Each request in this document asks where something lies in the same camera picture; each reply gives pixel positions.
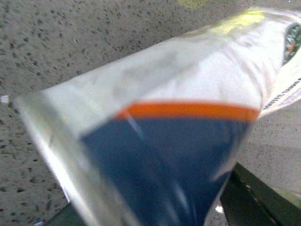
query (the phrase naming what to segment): speckled concrete floor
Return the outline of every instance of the speckled concrete floor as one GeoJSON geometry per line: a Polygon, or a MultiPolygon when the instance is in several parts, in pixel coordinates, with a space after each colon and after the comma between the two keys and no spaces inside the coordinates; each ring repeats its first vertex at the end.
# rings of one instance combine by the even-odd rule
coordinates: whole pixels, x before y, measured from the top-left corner
{"type": "MultiPolygon", "coordinates": [[[[253,5],[296,8],[301,3],[0,0],[0,96],[8,95],[12,100],[20,94],[53,86],[253,5]]],[[[267,183],[298,192],[300,109],[299,102],[261,120],[240,158],[267,183]]],[[[0,225],[33,225],[51,218],[66,204],[18,112],[11,104],[0,104],[0,225]]],[[[215,212],[209,225],[227,223],[223,214],[215,212]]]]}

